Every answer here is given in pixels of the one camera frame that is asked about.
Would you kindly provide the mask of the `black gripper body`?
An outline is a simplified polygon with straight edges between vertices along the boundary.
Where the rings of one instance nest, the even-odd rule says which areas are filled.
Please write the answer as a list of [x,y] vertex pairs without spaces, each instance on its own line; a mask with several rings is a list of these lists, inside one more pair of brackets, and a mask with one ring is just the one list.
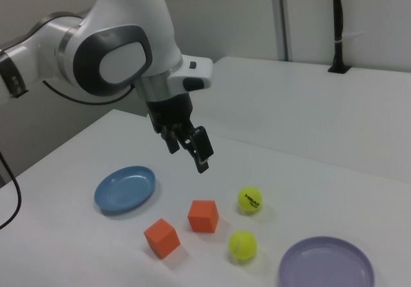
[[184,131],[193,130],[190,120],[193,104],[188,93],[179,94],[163,101],[147,101],[148,113],[154,131],[159,134],[163,128],[181,126]]

